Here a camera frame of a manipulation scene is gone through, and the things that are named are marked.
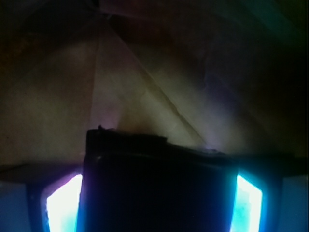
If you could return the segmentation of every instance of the bright light panel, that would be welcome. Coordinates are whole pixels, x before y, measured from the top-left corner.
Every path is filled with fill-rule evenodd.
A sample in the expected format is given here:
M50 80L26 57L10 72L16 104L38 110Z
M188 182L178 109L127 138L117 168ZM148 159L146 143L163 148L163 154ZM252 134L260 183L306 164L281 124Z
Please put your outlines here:
M75 232L82 186L82 175L76 175L47 198L50 232Z
M238 175L230 232L258 232L261 207L262 191Z

